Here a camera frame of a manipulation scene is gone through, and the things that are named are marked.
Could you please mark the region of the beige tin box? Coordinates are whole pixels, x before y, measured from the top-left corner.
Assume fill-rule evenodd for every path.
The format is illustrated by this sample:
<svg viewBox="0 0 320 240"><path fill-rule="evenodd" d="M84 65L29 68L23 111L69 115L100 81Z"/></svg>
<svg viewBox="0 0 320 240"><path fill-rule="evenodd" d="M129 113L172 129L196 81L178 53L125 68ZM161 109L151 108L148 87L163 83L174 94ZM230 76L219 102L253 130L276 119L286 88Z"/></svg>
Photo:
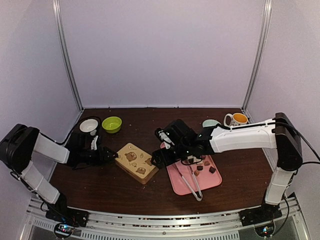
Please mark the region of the beige tin box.
<svg viewBox="0 0 320 240"><path fill-rule="evenodd" d="M147 184L147 182L158 172L158 168L155 166L150 166L146 163L143 163L142 166L138 166L136 163L125 167L120 163L116 163L118 167L124 170L128 175L133 177L136 181L142 185Z"/></svg>

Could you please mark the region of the beige bear tin lid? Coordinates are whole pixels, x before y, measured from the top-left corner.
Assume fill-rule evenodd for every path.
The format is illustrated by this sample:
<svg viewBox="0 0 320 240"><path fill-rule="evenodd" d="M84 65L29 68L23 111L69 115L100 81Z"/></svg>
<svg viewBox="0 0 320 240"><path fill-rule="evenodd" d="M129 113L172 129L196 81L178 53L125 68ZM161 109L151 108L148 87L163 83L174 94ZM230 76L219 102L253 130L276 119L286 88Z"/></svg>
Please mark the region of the beige bear tin lid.
<svg viewBox="0 0 320 240"><path fill-rule="evenodd" d="M141 148L135 146L133 143L127 143L118 150L117 153L118 158L115 159L115 163L120 163L124 167L128 168L134 164L137 164L138 166L142 166L142 164L148 164L151 167L154 166L151 163L152 156Z"/></svg>

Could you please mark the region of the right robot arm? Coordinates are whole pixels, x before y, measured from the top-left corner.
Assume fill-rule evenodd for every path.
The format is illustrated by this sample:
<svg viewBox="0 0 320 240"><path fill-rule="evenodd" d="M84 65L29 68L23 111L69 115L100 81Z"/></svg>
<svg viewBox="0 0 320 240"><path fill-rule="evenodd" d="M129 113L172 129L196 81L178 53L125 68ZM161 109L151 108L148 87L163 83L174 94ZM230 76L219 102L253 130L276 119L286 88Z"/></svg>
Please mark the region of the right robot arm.
<svg viewBox="0 0 320 240"><path fill-rule="evenodd" d="M159 169L175 163L189 165L190 157L200 159L226 152L276 150L276 166L261 205L240 212L244 225L279 218L280 203L287 188L294 175L306 165L302 153L302 142L306 138L283 112L276 113L273 118L245 125L217 123L203 127L199 133L182 119L177 119L165 128L156 129L155 135L164 144L151 155L152 165Z"/></svg>

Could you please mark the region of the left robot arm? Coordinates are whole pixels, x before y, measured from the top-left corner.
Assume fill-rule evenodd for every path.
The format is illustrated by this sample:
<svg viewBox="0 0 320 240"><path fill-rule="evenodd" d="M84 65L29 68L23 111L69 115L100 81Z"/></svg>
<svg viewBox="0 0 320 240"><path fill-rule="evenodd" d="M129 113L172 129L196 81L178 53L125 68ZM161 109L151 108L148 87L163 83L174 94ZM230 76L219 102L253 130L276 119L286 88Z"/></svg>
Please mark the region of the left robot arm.
<svg viewBox="0 0 320 240"><path fill-rule="evenodd" d="M39 170L40 161L66 165L72 170L113 162L118 154L101 144L98 134L71 132L61 143L50 139L38 128L16 124L0 141L0 160L10 174L37 195L48 207L47 216L67 222L76 217L67 197Z"/></svg>

